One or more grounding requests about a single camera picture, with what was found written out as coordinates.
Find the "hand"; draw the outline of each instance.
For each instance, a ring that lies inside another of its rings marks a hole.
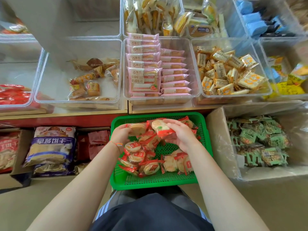
[[[173,119],[164,119],[164,122],[176,133],[176,139],[165,139],[167,143],[178,145],[186,153],[188,153],[193,145],[200,144],[191,129],[184,123]]]
[[[128,139],[128,133],[131,131],[131,129],[126,128],[125,126],[126,124],[123,124],[113,130],[111,138],[110,138],[111,142],[122,143],[124,146],[126,143],[130,141]]]

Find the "pink package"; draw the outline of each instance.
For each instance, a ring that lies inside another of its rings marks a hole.
[[[129,93],[160,90],[161,70],[128,67]]]
[[[128,37],[133,40],[158,40],[159,34],[146,35],[137,33],[127,33]]]
[[[162,62],[176,62],[183,63],[185,58],[183,57],[160,57]]]
[[[141,46],[127,45],[126,49],[130,54],[158,53],[160,51],[160,44],[158,44],[158,45],[141,45]]]
[[[132,97],[159,97],[160,92],[148,91],[148,92],[132,92]]]
[[[128,61],[128,67],[132,68],[147,68],[147,69],[158,69],[161,68],[161,61],[159,62],[138,62]]]
[[[171,50],[171,49],[160,49],[162,57],[182,57],[185,51]]]
[[[171,96],[171,95],[190,95],[189,93],[176,93],[176,94],[162,94],[161,96]]]
[[[171,74],[164,75],[161,77],[161,82],[174,82],[185,80],[188,77],[188,74]]]
[[[172,62],[163,62],[162,65],[163,69],[184,69],[187,64],[184,63],[172,63]]]
[[[160,53],[150,54],[127,54],[126,58],[128,61],[139,61],[139,62],[159,62]]]
[[[162,94],[175,94],[175,93],[189,93],[191,91],[188,87],[166,87],[160,89]]]
[[[182,74],[186,73],[188,69],[163,69],[162,75],[170,75],[170,74]]]
[[[105,131],[95,131],[88,133],[90,144],[106,144],[109,142],[109,136],[107,130]]]
[[[90,160],[93,160],[94,157],[105,147],[105,145],[90,145],[89,146],[89,156]]]
[[[163,82],[160,85],[160,88],[166,87],[187,87],[189,84],[186,80],[174,81],[174,82]]]
[[[127,39],[127,44],[130,46],[141,46],[141,45],[158,45],[158,40],[133,40]]]

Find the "person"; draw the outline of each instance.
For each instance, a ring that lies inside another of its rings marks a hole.
[[[124,124],[114,129],[110,142],[41,211],[28,230],[268,231],[190,128],[177,120],[164,119],[164,122],[176,132],[176,139],[166,141],[177,144],[189,155],[210,220],[201,210],[198,212],[196,204],[178,187],[166,187],[116,191],[93,222],[117,159],[123,152],[123,147],[116,143],[129,142],[131,129]]]

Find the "stack of pink packages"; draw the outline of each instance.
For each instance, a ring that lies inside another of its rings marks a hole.
[[[162,67],[158,36],[128,33],[126,58],[131,97],[161,95]]]
[[[189,82],[183,58],[185,51],[171,49],[160,49],[160,60],[162,61],[161,96],[190,95]]]

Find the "green basket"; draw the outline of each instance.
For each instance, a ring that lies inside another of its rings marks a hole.
[[[180,119],[185,116],[188,116],[194,124],[198,126],[197,134],[201,136],[201,143],[206,150],[213,156],[211,141],[209,132],[206,128],[205,119],[202,114],[197,112],[187,112],[187,113],[162,113],[162,114],[146,114],[146,115],[129,115],[129,116],[120,116],[116,117],[111,123],[111,133],[113,130],[127,123],[140,123],[147,120],[153,120],[156,118],[169,118],[169,119]],[[130,140],[137,140],[136,137],[130,137]],[[160,159],[161,155],[171,154],[173,151],[179,147],[172,143],[167,143],[163,146],[161,143],[158,144],[155,149],[156,159]],[[182,184],[192,184],[198,183],[195,173],[192,172],[189,175],[178,175],[176,172],[166,172],[165,174],[161,173],[159,170],[156,174],[139,178],[132,174],[129,174],[122,170],[118,164],[121,164],[119,161],[111,175],[110,184],[115,190],[131,190],[131,189],[141,189],[141,188],[150,188],[150,187],[161,187],[161,186],[174,186]]]

